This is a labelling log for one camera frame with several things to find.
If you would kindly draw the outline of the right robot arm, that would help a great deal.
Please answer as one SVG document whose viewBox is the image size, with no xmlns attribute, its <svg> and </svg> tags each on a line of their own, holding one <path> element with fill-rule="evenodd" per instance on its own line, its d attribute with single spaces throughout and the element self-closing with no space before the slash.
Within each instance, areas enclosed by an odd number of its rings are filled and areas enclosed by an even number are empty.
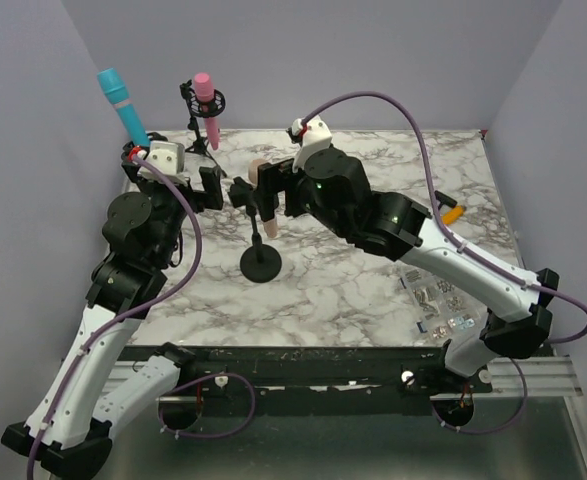
<svg viewBox="0 0 587 480">
<path fill-rule="evenodd" d="M 364 252 L 428 271 L 463 290 L 487 308 L 480 330 L 467 329 L 443 348 L 433 379 L 453 392 L 498 357 L 527 359 L 547 340 L 550 297 L 539 292 L 553 272 L 531 272 L 496 259 L 501 276 L 471 258 L 471 244 L 448 239 L 437 216 L 409 197 L 371 188 L 362 162 L 334 147 L 313 154 L 301 168 L 291 160 L 255 160 L 248 177 L 256 188 L 258 210 L 269 237 L 277 234 L 275 209 L 285 196 L 285 214 L 309 214 Z"/>
</svg>

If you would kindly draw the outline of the black clip mic stand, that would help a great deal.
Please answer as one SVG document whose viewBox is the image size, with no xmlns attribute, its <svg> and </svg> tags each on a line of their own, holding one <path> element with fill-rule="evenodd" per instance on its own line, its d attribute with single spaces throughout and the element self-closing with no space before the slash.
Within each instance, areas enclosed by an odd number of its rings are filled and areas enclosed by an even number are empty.
<svg viewBox="0 0 587 480">
<path fill-rule="evenodd" d="M 242 275 L 254 283 L 267 283 L 274 280 L 282 268 L 282 258 L 279 252 L 265 245 L 257 226 L 257 204 L 254 200 L 254 188 L 241 177 L 235 177 L 228 191 L 232 206 L 236 209 L 243 207 L 251 222 L 251 245 L 240 258 Z"/>
</svg>

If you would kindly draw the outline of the beige microphone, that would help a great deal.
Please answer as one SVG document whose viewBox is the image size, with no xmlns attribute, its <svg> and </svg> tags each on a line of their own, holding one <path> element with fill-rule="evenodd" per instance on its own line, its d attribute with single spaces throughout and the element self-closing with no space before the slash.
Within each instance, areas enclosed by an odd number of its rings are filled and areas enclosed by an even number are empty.
<svg viewBox="0 0 587 480">
<path fill-rule="evenodd" d="M 268 164 L 268 161 L 264 158 L 257 158 L 254 159 L 248 167 L 248 178 L 249 182 L 254 186 L 258 186 L 258 168 L 263 165 Z M 268 238 L 276 238 L 278 234 L 278 223 L 276 218 L 272 218 L 270 220 L 263 220 L 263 228 Z"/>
</svg>

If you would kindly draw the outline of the black shock-mount mic stand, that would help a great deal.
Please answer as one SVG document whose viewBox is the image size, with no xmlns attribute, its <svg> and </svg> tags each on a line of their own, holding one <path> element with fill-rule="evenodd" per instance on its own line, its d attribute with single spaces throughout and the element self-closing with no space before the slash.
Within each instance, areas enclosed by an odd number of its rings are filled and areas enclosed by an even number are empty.
<svg viewBox="0 0 587 480">
<path fill-rule="evenodd" d="M 140 166 L 132 160 L 132 157 L 135 156 L 139 151 L 147 154 L 150 151 L 151 141 L 166 141 L 167 137 L 161 135 L 158 132 L 149 132 L 147 134 L 147 140 L 147 145 L 138 144 L 131 140 L 122 147 L 122 152 L 120 154 L 121 167 L 127 179 L 133 184 L 137 184 L 139 182 L 138 172 L 140 170 Z"/>
</svg>

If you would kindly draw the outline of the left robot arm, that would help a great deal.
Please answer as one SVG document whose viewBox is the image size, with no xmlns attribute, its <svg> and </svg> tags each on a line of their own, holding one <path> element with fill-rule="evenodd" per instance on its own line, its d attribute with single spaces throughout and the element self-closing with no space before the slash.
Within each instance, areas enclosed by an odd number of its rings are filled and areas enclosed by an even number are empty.
<svg viewBox="0 0 587 480">
<path fill-rule="evenodd" d="M 177 293 L 194 276 L 203 251 L 197 213 L 223 206 L 222 172 L 202 167 L 203 188 L 128 166 L 136 190 L 107 209 L 102 235 L 108 255 L 91 274 L 81 322 L 62 366 L 27 420 L 6 427 L 1 442 L 35 468 L 60 479 L 92 479 L 116 436 L 157 396 L 187 393 L 195 380 L 186 356 L 174 348 L 109 394 L 106 381 L 150 308 Z"/>
</svg>

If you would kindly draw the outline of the blue microphone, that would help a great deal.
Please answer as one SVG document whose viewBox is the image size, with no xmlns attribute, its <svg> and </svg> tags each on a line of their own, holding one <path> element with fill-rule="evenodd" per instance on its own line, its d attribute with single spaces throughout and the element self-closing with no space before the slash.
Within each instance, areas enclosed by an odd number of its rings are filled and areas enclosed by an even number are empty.
<svg viewBox="0 0 587 480">
<path fill-rule="evenodd" d="M 133 106 L 128 89 L 114 68 L 100 71 L 97 74 L 99 86 L 105 98 L 116 111 L 122 125 L 135 143 L 147 145 L 146 130 Z"/>
</svg>

